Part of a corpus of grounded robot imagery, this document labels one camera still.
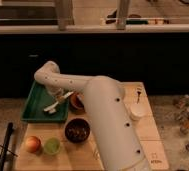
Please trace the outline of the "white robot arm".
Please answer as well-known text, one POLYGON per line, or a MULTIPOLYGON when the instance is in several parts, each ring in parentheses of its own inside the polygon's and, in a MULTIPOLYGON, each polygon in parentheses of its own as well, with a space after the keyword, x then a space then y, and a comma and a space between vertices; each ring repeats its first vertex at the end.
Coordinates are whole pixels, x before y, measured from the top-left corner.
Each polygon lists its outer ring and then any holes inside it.
POLYGON ((51 93, 59 88, 80 92, 106 171, 152 171, 124 104, 122 84, 107 76, 61 74, 53 61, 39 68, 34 79, 51 93))

